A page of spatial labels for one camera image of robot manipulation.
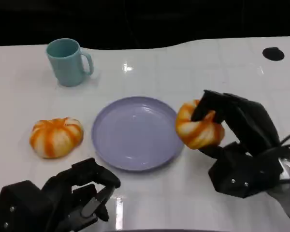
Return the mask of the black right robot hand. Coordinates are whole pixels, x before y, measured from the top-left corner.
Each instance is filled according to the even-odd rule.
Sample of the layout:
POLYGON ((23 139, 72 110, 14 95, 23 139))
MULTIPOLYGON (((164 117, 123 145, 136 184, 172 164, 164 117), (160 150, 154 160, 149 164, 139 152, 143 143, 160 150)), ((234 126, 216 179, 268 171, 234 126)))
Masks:
POLYGON ((210 111, 215 112, 213 121, 225 121, 251 155, 280 146, 276 127, 260 103, 230 93, 205 90, 191 120, 205 119, 210 111))

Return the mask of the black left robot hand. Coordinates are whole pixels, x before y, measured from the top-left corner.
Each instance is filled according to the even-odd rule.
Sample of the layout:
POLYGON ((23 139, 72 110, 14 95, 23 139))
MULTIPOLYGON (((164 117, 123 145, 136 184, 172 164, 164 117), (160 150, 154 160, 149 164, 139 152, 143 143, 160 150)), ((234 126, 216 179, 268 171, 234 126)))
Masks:
POLYGON ((42 188, 53 204, 45 230, 79 232, 98 220, 107 222, 106 203, 120 186, 119 178, 94 158, 73 164, 51 177, 42 188))

